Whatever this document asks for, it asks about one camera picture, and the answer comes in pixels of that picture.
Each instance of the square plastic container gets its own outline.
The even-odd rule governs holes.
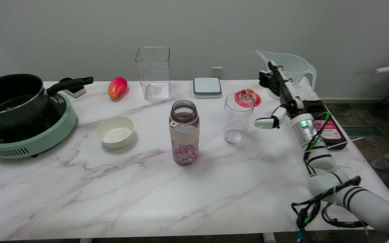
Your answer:
[[[144,99],[167,100],[171,98],[169,56],[169,47],[147,46],[137,51],[137,73]]]

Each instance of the mint green induction cooker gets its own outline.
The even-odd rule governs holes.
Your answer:
[[[61,142],[76,123],[76,113],[69,99],[58,93],[51,97],[52,106],[36,124],[24,129],[0,133],[0,158],[35,157]]]

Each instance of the white marble tabletop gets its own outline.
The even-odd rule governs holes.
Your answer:
[[[224,97],[252,88],[261,95],[252,120],[270,115],[279,102],[256,80],[223,80]],[[230,145],[221,131],[224,97],[197,100],[191,81],[172,81],[173,96],[144,100],[139,82],[119,101],[107,95],[108,82],[88,85],[70,97],[78,116],[74,132],[37,158],[0,159],[0,240],[242,234],[296,231],[290,203],[311,198],[303,153],[289,119],[280,129],[250,126],[245,139]],[[307,80],[298,88],[316,100]],[[171,154],[168,116],[177,100],[191,100],[201,119],[200,156],[190,166]],[[129,117],[135,126],[130,145],[104,147],[99,123]],[[350,178],[389,199],[389,191],[353,143],[332,152]],[[329,214],[355,220],[334,206]],[[318,216],[307,230],[337,229]]]

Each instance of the electrical outlet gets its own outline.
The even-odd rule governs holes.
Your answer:
[[[223,68],[221,66],[212,66],[211,67],[211,77],[222,77]]]

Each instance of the pot handle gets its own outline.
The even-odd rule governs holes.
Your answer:
[[[86,77],[86,78],[77,78],[73,80],[68,80],[65,82],[57,83],[52,85],[50,88],[45,89],[44,96],[55,96],[58,91],[64,90],[64,89],[74,89],[79,88],[87,84],[91,84],[94,82],[93,77]]]

